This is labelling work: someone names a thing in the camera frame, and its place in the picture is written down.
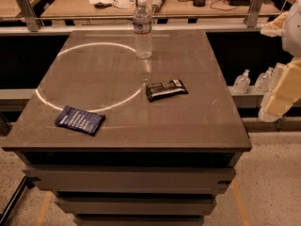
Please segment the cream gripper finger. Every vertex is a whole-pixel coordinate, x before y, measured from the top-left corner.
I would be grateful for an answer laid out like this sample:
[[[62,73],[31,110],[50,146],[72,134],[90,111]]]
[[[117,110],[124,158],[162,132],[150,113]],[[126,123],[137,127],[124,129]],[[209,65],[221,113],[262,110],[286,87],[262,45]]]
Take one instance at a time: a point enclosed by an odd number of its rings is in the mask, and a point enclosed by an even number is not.
[[[283,117],[301,99],[301,58],[284,65],[278,63],[272,72],[268,91],[261,101],[259,119],[274,122]]]
[[[267,37],[283,37],[285,35],[285,20],[288,11],[278,15],[273,21],[267,23],[262,29],[261,34]]]

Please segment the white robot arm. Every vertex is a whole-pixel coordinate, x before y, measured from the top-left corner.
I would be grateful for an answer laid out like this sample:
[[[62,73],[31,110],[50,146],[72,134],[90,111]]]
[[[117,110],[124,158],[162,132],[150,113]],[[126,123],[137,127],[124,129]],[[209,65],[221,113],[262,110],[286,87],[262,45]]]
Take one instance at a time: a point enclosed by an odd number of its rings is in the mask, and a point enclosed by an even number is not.
[[[269,89],[261,101],[259,119],[274,122],[301,99],[301,0],[266,24],[261,33],[268,37],[281,37],[282,49],[293,56],[286,65],[276,65]]]

